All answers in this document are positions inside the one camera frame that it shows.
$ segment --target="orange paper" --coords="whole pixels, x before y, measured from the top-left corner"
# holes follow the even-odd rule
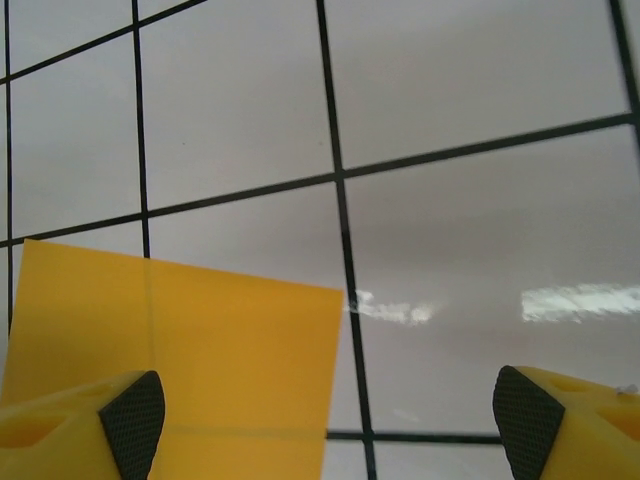
[[[336,290],[26,241],[0,404],[155,369],[156,479],[316,480],[341,309]]]

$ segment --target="textured grip pad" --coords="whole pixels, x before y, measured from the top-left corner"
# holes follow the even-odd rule
[[[144,373],[98,415],[123,480],[145,480],[164,423],[165,404],[157,372]]]
[[[539,480],[565,408],[514,367],[500,370],[493,413],[515,480]]]

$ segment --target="hole in yellow part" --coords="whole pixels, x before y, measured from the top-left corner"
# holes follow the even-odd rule
[[[640,441],[640,408],[610,407],[603,408],[598,413],[625,435]]]
[[[64,421],[63,416],[8,419],[0,424],[0,448],[31,447]]]

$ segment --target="tiled wall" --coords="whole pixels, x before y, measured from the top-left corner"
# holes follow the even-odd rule
[[[640,381],[639,1],[4,0],[4,27],[6,318],[28,237],[345,288],[325,480],[510,478],[504,364]]]

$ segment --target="black grid line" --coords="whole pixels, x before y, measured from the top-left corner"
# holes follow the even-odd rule
[[[358,430],[328,430],[327,440],[371,441],[389,443],[435,443],[452,445],[497,445],[502,446],[500,435],[472,433],[423,433],[374,431],[365,434]]]
[[[9,39],[9,0],[4,0],[4,68],[11,72],[11,43]],[[7,328],[11,331],[13,320],[13,146],[11,143],[11,82],[5,83],[5,120],[7,146]]]
[[[631,113],[621,113],[609,117],[601,117],[593,120],[587,120],[584,122],[571,123],[568,125],[562,125],[545,130],[536,130],[533,132],[527,132],[510,137],[503,137],[497,140],[490,140],[486,142],[479,142],[462,147],[454,147],[446,150],[438,150],[435,152],[429,152],[422,155],[416,155],[412,157],[400,158],[396,160],[386,160],[378,163],[372,163],[362,167],[346,168],[342,171],[344,178],[357,178],[376,173],[383,173],[392,170],[418,167],[428,163],[450,160],[460,158],[469,155],[476,155],[480,153],[489,153],[493,151],[499,151],[507,148],[531,145],[546,140],[553,140],[558,138],[566,138],[574,135],[584,134],[588,132],[596,132],[600,130],[606,130],[609,128],[619,127],[623,125],[634,125],[635,116]],[[274,183],[265,185],[262,187],[250,188],[247,190],[240,190],[233,193],[226,193],[223,195],[216,195],[213,197],[202,198],[200,200],[194,200],[184,203],[177,203],[168,205],[166,207],[159,207],[150,209],[148,214],[149,218],[163,217],[165,215],[172,215],[180,212],[187,212],[191,210],[198,210],[201,208],[212,207],[215,205],[223,205],[226,203],[237,202],[240,200],[247,200],[250,198],[263,197],[275,193],[283,193],[300,188],[312,187],[315,185],[323,185],[326,183],[336,181],[336,173],[326,173],[321,175],[315,175],[311,177],[299,178],[296,180],[289,180],[286,182]],[[28,238],[34,240],[47,240],[51,238],[61,237],[64,235],[71,235],[73,233],[88,232],[91,230],[97,230],[100,228],[112,227],[116,225],[123,225],[125,223],[136,222],[142,220],[141,213],[131,213],[119,217],[108,218],[104,220],[97,220],[94,222],[83,223],[79,225],[73,225],[70,227],[59,228],[55,230],[48,230],[45,232],[39,232],[36,234],[30,234],[20,237],[15,237],[11,242],[8,240],[0,241],[0,248],[7,247],[10,243],[12,245],[20,245]]]
[[[70,49],[59,55],[51,57],[18,72],[11,72],[10,65],[10,29],[9,29],[9,0],[4,0],[5,13],[5,76],[0,79],[0,85],[4,84],[6,95],[6,135],[7,135],[7,240],[0,242],[0,248],[7,247],[8,250],[8,304],[9,304],[9,328],[11,326],[12,303],[13,303],[13,256],[12,247],[24,242],[26,238],[51,239],[73,233],[86,232],[90,230],[121,225],[130,222],[142,222],[143,225],[143,248],[145,256],[150,256],[149,247],[149,218],[171,215],[214,205],[245,200],[254,197],[270,195],[306,188],[314,185],[335,182],[336,194],[338,198],[339,219],[342,232],[343,257],[345,263],[345,275],[347,279],[347,294],[349,303],[357,302],[355,295],[355,268],[353,251],[351,246],[351,236],[349,230],[349,217],[347,208],[347,195],[345,180],[376,173],[389,172],[396,169],[409,168],[413,166],[426,165],[433,162],[444,161],[487,153],[517,146],[533,144],[542,141],[564,138],[573,135],[585,134],[588,132],[631,125],[635,132],[636,146],[640,160],[640,96],[637,79],[634,73],[634,65],[631,54],[631,46],[628,38],[628,29],[625,25],[625,13],[622,0],[607,0],[611,16],[611,25],[615,34],[615,43],[618,51],[618,60],[624,78],[627,99],[630,112],[620,113],[596,119],[567,125],[555,126],[548,129],[526,132],[519,135],[492,139],[484,142],[457,146],[453,148],[427,152],[424,154],[409,157],[387,160],[368,164],[365,166],[347,168],[342,165],[338,117],[336,100],[331,71],[331,59],[329,48],[328,26],[324,0],[316,0],[318,25],[320,35],[320,46],[323,61],[323,73],[325,80],[327,110],[329,116],[329,130],[331,133],[332,153],[334,161],[334,171],[322,175],[306,177],[258,188],[247,189],[224,195],[218,195],[192,202],[170,205],[166,207],[149,209],[147,205],[146,193],[146,158],[144,148],[144,110],[142,97],[142,62],[140,51],[140,29],[156,23],[165,18],[185,11],[191,7],[204,3],[207,0],[190,0],[178,4],[172,8],[159,12],[145,19],[139,19],[137,0],[132,0],[132,24],[115,30],[107,35],[103,35],[95,40]],[[39,71],[50,65],[56,64],[70,57],[78,55],[89,49],[102,45],[106,42],[119,38],[128,33],[133,33],[134,37],[134,60],[136,73],[136,102],[137,102],[137,128],[138,128],[138,154],[140,167],[140,201],[141,211],[115,218],[109,218],[82,225],[60,228],[47,232],[40,232],[33,235],[13,238],[12,230],[12,144],[11,144],[11,81]],[[375,431],[371,424],[371,412],[368,401],[367,383],[364,364],[364,353],[362,345],[362,335],[360,331],[360,318],[357,312],[351,312],[351,326],[354,342],[354,357],[358,381],[358,393],[360,401],[360,413],[362,420],[362,431],[352,430],[329,430],[327,439],[332,441],[358,441],[362,442],[365,448],[368,478],[376,478],[374,442],[400,442],[400,443],[421,443],[421,444],[449,444],[449,445],[495,445],[500,446],[500,437],[496,434],[474,434],[456,432],[393,432]]]
[[[142,215],[142,254],[151,257],[149,240],[149,206],[147,204],[147,160],[144,142],[144,103],[142,97],[142,52],[140,48],[140,23],[138,0],[131,0],[133,19],[133,56],[136,71],[136,120],[138,126],[138,163],[140,176],[140,211]]]
[[[624,78],[624,86],[627,93],[629,108],[633,114],[633,130],[636,137],[636,147],[640,161],[640,94],[636,81],[633,56],[629,45],[629,35],[626,27],[624,7],[621,0],[609,0],[609,12],[611,14],[611,24],[616,38],[618,49],[618,60]]]
[[[338,217],[340,220],[340,232],[342,237],[342,256],[344,259],[344,271],[347,281],[347,299],[349,305],[358,304],[356,294],[356,273],[353,263],[353,248],[351,246],[351,231],[349,228],[349,210],[347,207],[347,193],[345,186],[344,167],[342,166],[342,151],[340,147],[340,131],[338,129],[338,112],[333,87],[333,73],[331,71],[331,52],[329,48],[329,33],[327,27],[326,10],[324,0],[316,0],[318,14],[318,31],[320,34],[320,51],[322,53],[322,69],[324,75],[325,95],[327,100],[327,113],[329,118],[329,134],[331,136],[331,153],[333,156],[333,170],[336,174],[336,195],[338,199]],[[360,403],[360,420],[365,437],[362,438],[364,456],[367,467],[367,478],[378,478],[376,469],[375,451],[370,436],[373,434],[371,426],[371,408],[369,406],[369,393],[367,390],[367,375],[364,362],[364,348],[362,346],[362,331],[360,326],[360,314],[357,308],[349,309],[351,320],[351,335],[353,341],[353,356],[356,366],[356,382],[358,385],[358,400]]]

